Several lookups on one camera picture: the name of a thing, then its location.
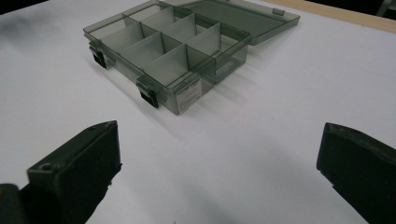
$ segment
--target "plastic organizer box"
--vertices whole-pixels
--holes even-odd
[[[300,16],[240,0],[148,1],[84,28],[93,58],[178,115]]]

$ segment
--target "white tabletop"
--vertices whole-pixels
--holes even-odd
[[[396,34],[280,7],[297,26],[184,114],[97,64],[82,29],[144,0],[48,1],[0,16],[0,182],[116,120],[122,170],[89,223],[366,223],[316,168],[325,122],[396,147]]]

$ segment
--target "storage case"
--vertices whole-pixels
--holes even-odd
[[[93,58],[178,115],[300,16],[241,0],[151,0],[84,28]]]

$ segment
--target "transparent lid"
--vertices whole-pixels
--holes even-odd
[[[299,15],[242,0],[168,0],[196,14],[250,33],[249,45],[257,45],[298,23]]]

